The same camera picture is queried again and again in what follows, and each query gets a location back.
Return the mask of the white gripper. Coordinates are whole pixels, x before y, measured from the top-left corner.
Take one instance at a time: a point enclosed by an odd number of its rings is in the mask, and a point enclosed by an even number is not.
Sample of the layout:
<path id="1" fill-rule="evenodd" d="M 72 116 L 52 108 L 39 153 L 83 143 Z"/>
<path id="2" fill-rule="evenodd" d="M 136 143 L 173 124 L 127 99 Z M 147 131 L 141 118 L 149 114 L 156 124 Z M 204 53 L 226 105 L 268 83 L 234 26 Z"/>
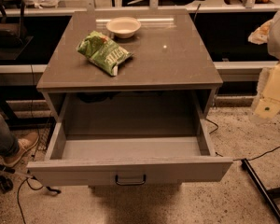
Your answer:
<path id="1" fill-rule="evenodd" d="M 280 61 L 259 75 L 259 97 L 251 105 L 249 119 L 257 124 L 270 121 L 280 111 Z"/>

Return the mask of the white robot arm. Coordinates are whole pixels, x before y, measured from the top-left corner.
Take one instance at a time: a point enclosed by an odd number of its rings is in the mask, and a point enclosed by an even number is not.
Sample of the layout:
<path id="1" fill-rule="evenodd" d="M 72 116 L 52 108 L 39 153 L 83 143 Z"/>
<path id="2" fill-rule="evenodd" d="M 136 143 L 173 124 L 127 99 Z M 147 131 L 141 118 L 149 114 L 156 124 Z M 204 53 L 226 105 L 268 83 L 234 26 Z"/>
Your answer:
<path id="1" fill-rule="evenodd" d="M 248 41 L 258 45 L 266 43 L 268 53 L 278 60 L 273 68 L 263 68 L 260 72 L 257 95 L 251 105 L 250 120 L 262 123 L 280 111 L 280 9 L 255 30 Z"/>

